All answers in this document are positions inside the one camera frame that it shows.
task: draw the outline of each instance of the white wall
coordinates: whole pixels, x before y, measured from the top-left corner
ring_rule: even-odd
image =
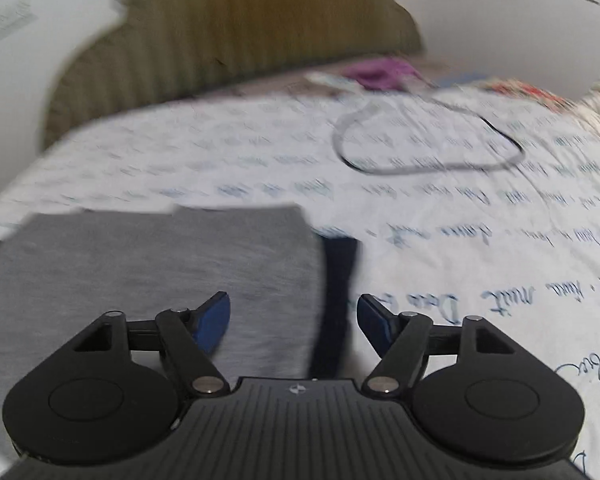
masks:
[[[600,76],[600,6],[583,0],[398,0],[434,57],[577,98]]]
[[[0,0],[0,9],[17,0]],[[36,157],[48,92],[72,51],[120,16],[113,0],[29,0],[37,19],[0,41],[0,190]]]

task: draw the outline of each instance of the striped cushion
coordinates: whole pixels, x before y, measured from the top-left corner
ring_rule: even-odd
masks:
[[[62,75],[43,147],[122,110],[287,68],[420,49],[411,15],[394,0],[128,0],[125,23]]]

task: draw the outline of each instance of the logo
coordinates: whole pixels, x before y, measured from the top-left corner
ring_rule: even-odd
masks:
[[[302,384],[294,384],[289,391],[294,395],[302,395],[306,392],[306,388]]]

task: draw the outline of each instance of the ribbed black surface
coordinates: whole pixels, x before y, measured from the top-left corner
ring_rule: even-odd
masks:
[[[172,435],[133,459],[91,468],[26,459],[4,476],[5,480],[583,478],[568,462],[526,471],[463,463],[421,436],[399,404],[367,399],[350,381],[261,379],[245,379],[228,397],[195,402]]]

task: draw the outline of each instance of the bed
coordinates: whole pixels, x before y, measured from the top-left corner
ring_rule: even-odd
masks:
[[[296,203],[320,234],[362,242],[352,298],[373,294],[439,324],[483,316],[569,381],[587,410],[573,461],[600,479],[599,137],[531,101],[441,90],[437,100],[487,118],[526,157],[504,171],[435,171],[517,151],[475,115],[398,93],[333,98],[258,83],[75,115],[63,106],[77,98],[66,85],[81,63],[52,100],[53,145],[0,195],[0,240],[35,213]],[[344,123],[344,155],[355,164],[433,171],[351,170],[332,147]],[[377,361],[354,331],[344,375],[360,378]],[[432,359],[430,370],[451,362]],[[14,456],[5,434],[0,454]]]

